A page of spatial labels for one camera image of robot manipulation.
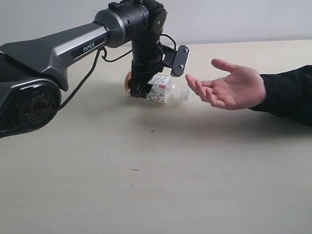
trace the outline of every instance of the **human hand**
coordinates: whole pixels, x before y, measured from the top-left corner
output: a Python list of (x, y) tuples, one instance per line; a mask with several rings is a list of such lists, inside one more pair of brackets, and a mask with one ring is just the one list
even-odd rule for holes
[(248, 109), (261, 104), (266, 97), (264, 81), (253, 68), (213, 59), (212, 65), (229, 72), (227, 77), (200, 81), (186, 75), (189, 87), (201, 100), (225, 110)]

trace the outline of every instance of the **white wall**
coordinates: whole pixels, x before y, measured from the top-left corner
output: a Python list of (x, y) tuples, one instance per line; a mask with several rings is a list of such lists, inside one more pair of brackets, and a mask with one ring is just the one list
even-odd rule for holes
[[(0, 44), (80, 26), (113, 0), (1, 0)], [(178, 43), (311, 39), (311, 0), (160, 0)]]

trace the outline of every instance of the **beige table surface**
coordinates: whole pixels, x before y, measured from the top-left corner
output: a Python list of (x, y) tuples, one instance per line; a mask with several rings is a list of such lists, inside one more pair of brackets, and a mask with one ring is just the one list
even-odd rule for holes
[[(200, 79), (226, 74), (212, 58), (261, 73), (312, 64), (312, 41), (189, 47), (186, 73)], [(70, 67), (64, 98), (94, 55)], [(312, 233), (311, 128), (193, 94), (129, 98), (119, 81), (130, 61), (100, 60), (50, 124), (0, 140), (1, 234)]]

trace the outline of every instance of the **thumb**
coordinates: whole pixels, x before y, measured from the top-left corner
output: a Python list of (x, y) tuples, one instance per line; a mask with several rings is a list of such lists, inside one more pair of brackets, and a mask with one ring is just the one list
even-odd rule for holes
[(214, 66), (217, 69), (220, 69), (222, 71), (230, 72), (232, 73), (236, 69), (236, 65), (232, 64), (230, 62), (224, 61), (222, 59), (213, 59), (211, 61), (212, 66)]

